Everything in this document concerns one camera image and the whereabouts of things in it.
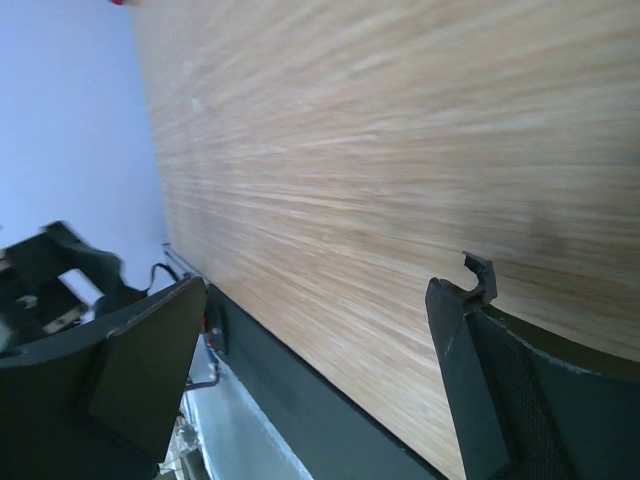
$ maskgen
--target wooden tabletop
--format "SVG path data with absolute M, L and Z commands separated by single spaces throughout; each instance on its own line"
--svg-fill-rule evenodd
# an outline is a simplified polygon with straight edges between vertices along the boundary
M 138 0 L 173 247 L 451 479 L 424 294 L 640 360 L 640 2 Z

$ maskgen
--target blue wall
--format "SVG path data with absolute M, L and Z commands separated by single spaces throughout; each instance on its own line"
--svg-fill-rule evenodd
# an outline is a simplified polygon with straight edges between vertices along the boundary
M 0 46 L 0 247 L 67 220 L 142 287 L 168 236 L 129 8 L 3 2 Z

